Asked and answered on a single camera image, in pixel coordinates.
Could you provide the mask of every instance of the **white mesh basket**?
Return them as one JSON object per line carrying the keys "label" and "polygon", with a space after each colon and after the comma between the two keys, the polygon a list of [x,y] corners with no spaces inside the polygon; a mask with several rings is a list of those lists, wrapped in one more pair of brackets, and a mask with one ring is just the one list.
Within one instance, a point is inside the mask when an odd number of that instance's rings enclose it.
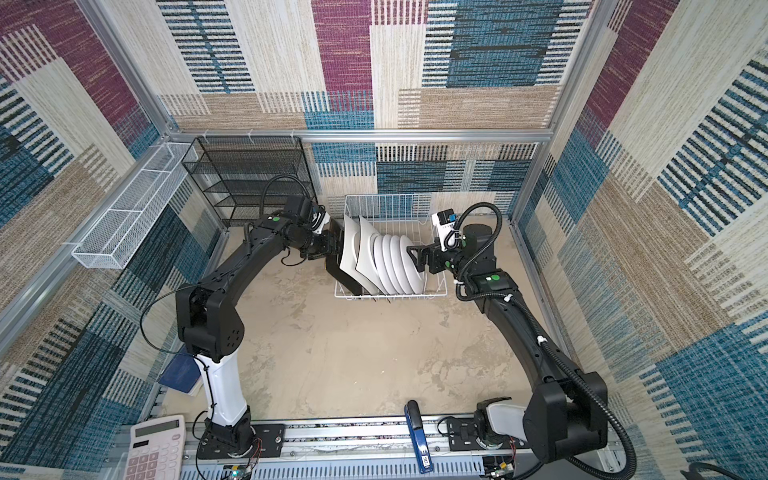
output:
{"label": "white mesh basket", "polygon": [[[359,223],[363,216],[382,235],[406,235],[415,245],[429,245],[437,233],[432,227],[432,195],[431,194],[391,194],[391,195],[347,195],[344,200],[344,214]],[[437,275],[424,272],[425,287],[423,293],[398,295],[352,295],[338,281],[335,287],[337,298],[348,300],[377,299],[377,298],[434,298],[448,295],[445,272]]]}
{"label": "white mesh basket", "polygon": [[197,158],[189,146],[166,143],[158,148],[72,256],[86,268],[125,268],[187,175],[181,159]]}

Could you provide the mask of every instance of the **blue notebook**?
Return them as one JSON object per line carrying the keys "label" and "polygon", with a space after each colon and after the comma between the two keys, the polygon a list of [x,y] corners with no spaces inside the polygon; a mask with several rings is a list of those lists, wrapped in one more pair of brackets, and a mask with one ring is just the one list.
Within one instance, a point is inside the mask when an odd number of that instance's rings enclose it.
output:
{"label": "blue notebook", "polygon": [[174,355],[165,371],[157,380],[169,389],[195,396],[203,383],[197,361],[187,355]]}

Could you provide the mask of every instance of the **black wire shelf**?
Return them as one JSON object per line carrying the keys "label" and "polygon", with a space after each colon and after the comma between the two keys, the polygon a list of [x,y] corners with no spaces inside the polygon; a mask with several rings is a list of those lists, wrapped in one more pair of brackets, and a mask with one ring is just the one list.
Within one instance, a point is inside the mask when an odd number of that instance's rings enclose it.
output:
{"label": "black wire shelf", "polygon": [[[196,160],[182,164],[227,227],[259,218],[261,194],[276,175],[298,177],[317,202],[300,138],[198,137],[190,146],[192,150],[195,155],[185,158]],[[301,194],[303,190],[295,181],[276,180],[266,193],[264,211],[282,207],[288,195]]]}

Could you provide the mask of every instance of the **beige tabletop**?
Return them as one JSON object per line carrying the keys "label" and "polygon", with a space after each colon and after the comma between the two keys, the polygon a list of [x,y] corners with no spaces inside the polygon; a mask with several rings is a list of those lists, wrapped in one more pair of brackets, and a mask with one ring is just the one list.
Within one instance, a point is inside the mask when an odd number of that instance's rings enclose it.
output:
{"label": "beige tabletop", "polygon": [[[242,240],[233,229],[223,258]],[[495,254],[544,324],[506,222]],[[240,383],[252,417],[401,415],[410,399],[425,415],[473,412],[496,396],[527,405],[531,389],[509,345],[474,303],[455,298],[451,281],[448,296],[432,300],[345,300],[334,297],[322,260],[288,267],[273,259],[237,305],[246,328]],[[205,408],[202,389],[196,397],[170,390],[163,404],[164,414],[187,421]]]}

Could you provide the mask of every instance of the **plate stack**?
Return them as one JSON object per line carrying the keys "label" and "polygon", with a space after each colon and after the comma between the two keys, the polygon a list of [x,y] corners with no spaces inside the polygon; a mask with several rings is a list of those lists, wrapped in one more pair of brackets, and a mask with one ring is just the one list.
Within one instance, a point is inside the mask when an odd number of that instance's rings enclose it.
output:
{"label": "plate stack", "polygon": [[360,224],[344,215],[344,250],[341,270],[357,280],[371,295],[421,295],[425,275],[420,273],[407,247],[405,235],[382,235],[365,217]]}

